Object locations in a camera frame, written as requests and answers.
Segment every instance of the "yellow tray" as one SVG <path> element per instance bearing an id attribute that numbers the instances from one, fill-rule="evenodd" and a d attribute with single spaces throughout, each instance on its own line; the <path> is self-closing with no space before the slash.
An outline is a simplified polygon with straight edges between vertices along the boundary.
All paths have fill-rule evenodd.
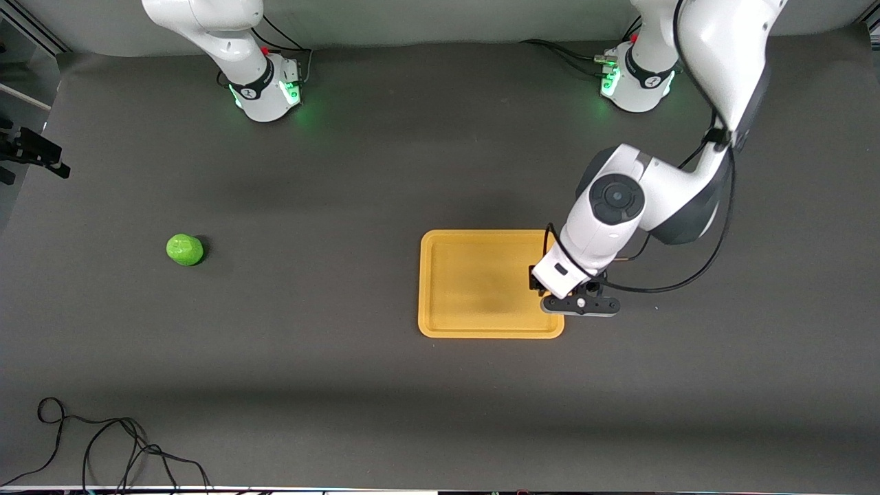
<path id="1" fill-rule="evenodd" d="M 565 318 L 540 310 L 529 265 L 542 230 L 432 230 L 422 238 L 419 329 L 434 338 L 554 338 Z"/>

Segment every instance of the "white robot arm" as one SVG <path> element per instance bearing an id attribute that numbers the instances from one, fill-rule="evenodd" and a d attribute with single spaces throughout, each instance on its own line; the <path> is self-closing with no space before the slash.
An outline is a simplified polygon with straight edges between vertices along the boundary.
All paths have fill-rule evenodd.
<path id="1" fill-rule="evenodd" d="M 649 4 L 644 0 L 634 3 Z M 656 0 L 654 12 L 665 15 L 669 4 L 669 0 Z M 572 299 L 569 294 L 599 278 L 636 229 L 665 244 L 684 244 L 697 240 L 709 228 L 722 187 L 732 172 L 730 157 L 742 146 L 766 89 L 767 34 L 783 6 L 784 0 L 678 0 L 668 19 L 644 19 L 646 27 L 668 26 L 670 37 L 665 33 L 640 36 L 635 46 L 647 42 L 665 45 L 667 38 L 678 45 L 678 53 L 713 107 L 714 127 L 704 136 L 691 173 L 627 144 L 602 151 L 592 160 L 559 243 L 532 271 L 540 285 L 553 294 L 542 301 L 546 311 L 593 314 L 583 299 Z M 649 11 L 644 8 L 642 12 L 647 16 Z M 663 47 L 652 50 L 663 52 Z M 625 87 L 621 86 L 624 77 L 618 90 Z M 644 91 L 650 95 L 655 90 L 634 86 L 629 94 Z M 616 313 L 611 309 L 595 314 Z"/>
<path id="2" fill-rule="evenodd" d="M 230 81 L 236 104 L 257 122 L 281 118 L 300 102 L 295 60 L 264 55 L 248 29 L 263 19 L 262 0 L 142 0 L 153 22 L 192 41 Z"/>

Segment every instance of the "green led light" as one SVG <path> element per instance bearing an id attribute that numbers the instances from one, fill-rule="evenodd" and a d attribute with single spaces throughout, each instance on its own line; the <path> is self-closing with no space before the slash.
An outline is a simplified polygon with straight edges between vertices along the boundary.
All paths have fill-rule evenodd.
<path id="1" fill-rule="evenodd" d="M 296 84 L 278 81 L 278 87 L 281 88 L 281 91 L 284 94 L 284 98 L 291 106 L 299 103 L 299 91 Z"/>
<path id="2" fill-rule="evenodd" d="M 617 88 L 618 81 L 620 81 L 620 69 L 615 67 L 611 74 L 605 76 L 605 79 L 606 81 L 602 84 L 602 94 L 611 96 Z"/>

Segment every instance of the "wire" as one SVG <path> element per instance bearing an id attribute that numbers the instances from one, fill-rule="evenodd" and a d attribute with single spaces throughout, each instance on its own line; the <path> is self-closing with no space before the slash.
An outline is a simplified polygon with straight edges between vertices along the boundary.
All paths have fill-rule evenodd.
<path id="1" fill-rule="evenodd" d="M 217 83 L 218 86 L 220 86 L 220 87 L 222 87 L 222 88 L 225 88 L 226 85 L 220 82 L 220 76 L 222 76 L 222 75 L 223 75 L 223 71 L 222 71 L 222 70 L 218 70 L 218 71 L 217 71 L 217 77 L 215 78 L 215 81 L 216 81 L 216 83 Z"/>
<path id="2" fill-rule="evenodd" d="M 589 70 L 586 70 L 584 67 L 581 67 L 580 65 L 576 64 L 575 61 L 567 58 L 566 55 L 574 57 L 577 60 L 590 61 L 590 62 L 592 62 L 592 60 L 593 60 L 592 57 L 588 57 L 586 55 L 581 55 L 581 54 L 576 53 L 572 50 L 569 50 L 568 48 L 565 48 L 565 47 L 558 45 L 556 43 L 552 43 L 550 41 L 525 40 L 525 41 L 520 41 L 520 43 L 526 43 L 529 45 L 538 45 L 538 46 L 547 48 L 548 50 L 550 50 L 551 52 L 553 52 L 554 54 L 559 56 L 562 59 L 562 61 L 565 62 L 569 67 L 571 67 L 574 70 L 577 70 L 578 72 L 580 72 L 584 75 L 590 76 L 591 78 L 597 78 L 597 77 L 603 76 L 602 74 L 597 74 L 596 72 L 590 72 Z"/>
<path id="3" fill-rule="evenodd" d="M 648 246 L 648 241 L 651 240 L 651 234 L 645 236 L 645 241 L 642 243 L 642 247 L 639 247 L 637 253 L 632 256 L 625 256 L 621 258 L 614 258 L 615 262 L 634 262 L 636 258 L 642 255 L 645 252 L 645 248 Z"/>
<path id="4" fill-rule="evenodd" d="M 309 76 L 312 75 L 312 55 L 314 55 L 315 50 L 309 48 L 309 60 L 305 63 L 305 77 L 303 78 L 303 84 L 309 82 Z"/>
<path id="5" fill-rule="evenodd" d="M 301 50 L 305 49 L 305 48 L 303 48 L 302 45 L 300 45 L 299 43 L 297 43 L 296 41 L 294 41 L 293 38 L 290 38 L 290 37 L 289 37 L 284 31 L 282 31 L 281 29 L 278 29 L 278 26 L 276 26 L 275 24 L 273 24 L 272 21 L 269 20 L 269 17 L 268 17 L 268 16 L 263 15 L 263 20 L 265 20 L 270 26 L 272 26 L 272 29 L 275 29 L 275 30 L 276 30 L 281 36 L 283 36 L 285 40 L 290 41 L 290 42 L 293 43 L 297 48 L 299 48 L 299 49 L 301 49 Z"/>
<path id="6" fill-rule="evenodd" d="M 586 62 L 592 62 L 592 61 L 593 61 L 593 57 L 591 57 L 591 56 L 589 56 L 589 55 L 579 54 L 579 53 L 575 52 L 575 51 L 572 50 L 572 49 L 565 48 L 565 47 L 563 47 L 562 45 L 560 45 L 559 43 L 553 43 L 552 41 L 538 40 L 538 39 L 535 39 L 535 38 L 531 38 L 531 39 L 529 39 L 529 40 L 523 40 L 523 41 L 520 41 L 520 43 L 526 43 L 526 44 L 529 44 L 529 45 L 540 45 L 540 46 L 542 46 L 542 47 L 547 47 L 547 48 L 552 48 L 552 49 L 555 49 L 555 50 L 559 50 L 559 51 L 561 51 L 562 53 L 564 53 L 565 55 L 568 55 L 568 56 L 570 56 L 570 57 L 572 57 L 572 58 L 576 58 L 576 59 L 578 59 L 578 60 L 584 60 L 584 61 L 586 61 Z"/>
<path id="7" fill-rule="evenodd" d="M 629 41 L 629 37 L 632 36 L 633 33 L 635 33 L 635 31 L 636 31 L 637 29 L 639 29 L 640 27 L 642 27 L 642 23 L 639 22 L 640 20 L 642 20 L 642 16 L 639 16 L 639 17 L 635 18 L 635 20 L 633 21 L 633 24 L 630 24 L 630 25 L 629 25 L 629 28 L 628 28 L 627 31 L 623 34 L 623 37 L 620 38 L 621 41 Z"/>
<path id="8" fill-rule="evenodd" d="M 60 415 L 57 419 L 53 419 L 50 421 L 44 416 L 43 410 L 48 403 L 54 403 L 56 406 L 58 406 Z M 137 459 L 140 457 L 140 455 L 144 453 L 146 453 L 147 455 L 155 455 L 156 457 L 162 459 L 165 473 L 175 490 L 178 489 L 180 486 L 178 485 L 177 480 L 174 478 L 174 475 L 171 472 L 171 466 L 169 466 L 168 461 L 193 464 L 196 468 L 198 468 L 199 474 L 202 476 L 202 481 L 205 486 L 205 493 L 207 494 L 209 492 L 208 487 L 211 486 L 211 482 L 208 479 L 208 474 L 200 463 L 185 459 L 183 457 L 178 457 L 176 455 L 168 454 L 167 452 L 163 451 L 159 445 L 149 443 L 146 438 L 146 431 L 143 429 L 141 424 L 134 420 L 132 417 L 110 417 L 109 419 L 100 420 L 88 419 L 74 414 L 68 414 L 66 409 L 64 409 L 64 404 L 60 400 L 55 397 L 45 397 L 37 405 L 37 419 L 39 419 L 40 422 L 44 425 L 58 424 L 58 431 L 55 433 L 55 447 L 52 449 L 52 454 L 39 468 L 21 473 L 20 475 L 15 476 L 9 481 L 0 484 L 0 486 L 6 486 L 8 484 L 15 483 L 23 477 L 39 473 L 40 471 L 48 467 L 48 465 L 51 464 L 55 457 L 58 455 L 58 450 L 61 447 L 61 437 L 64 430 L 64 425 L 71 419 L 76 419 L 76 421 L 86 423 L 88 425 L 102 425 L 100 429 L 98 429 L 98 431 L 92 436 L 92 439 L 89 440 L 88 446 L 86 447 L 85 453 L 83 454 L 81 482 L 84 493 L 88 492 L 86 488 L 86 471 L 89 467 L 92 447 L 94 446 L 95 441 L 97 441 L 104 432 L 106 432 L 114 425 L 119 425 L 120 428 L 122 428 L 122 430 L 133 440 L 131 454 L 128 455 L 128 462 L 126 462 L 125 472 L 123 473 L 122 479 L 120 480 L 119 484 L 117 484 L 116 486 L 117 492 L 120 489 L 122 491 L 125 491 L 126 487 L 128 486 L 128 477 L 131 474 L 131 470 L 134 468 L 135 463 L 137 462 Z"/>

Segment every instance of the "gray backdrop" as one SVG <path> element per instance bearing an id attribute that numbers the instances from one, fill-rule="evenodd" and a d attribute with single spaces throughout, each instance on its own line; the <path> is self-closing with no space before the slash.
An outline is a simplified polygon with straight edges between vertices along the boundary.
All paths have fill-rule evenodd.
<path id="1" fill-rule="evenodd" d="M 818 33 L 848 25 L 873 0 L 788 0 L 774 33 Z M 104 55 L 201 53 L 156 26 L 140 0 L 27 0 L 74 51 Z M 426 42 L 610 40 L 636 16 L 627 0 L 267 0 L 266 13 L 307 47 Z M 260 31 L 290 44 L 263 23 Z"/>

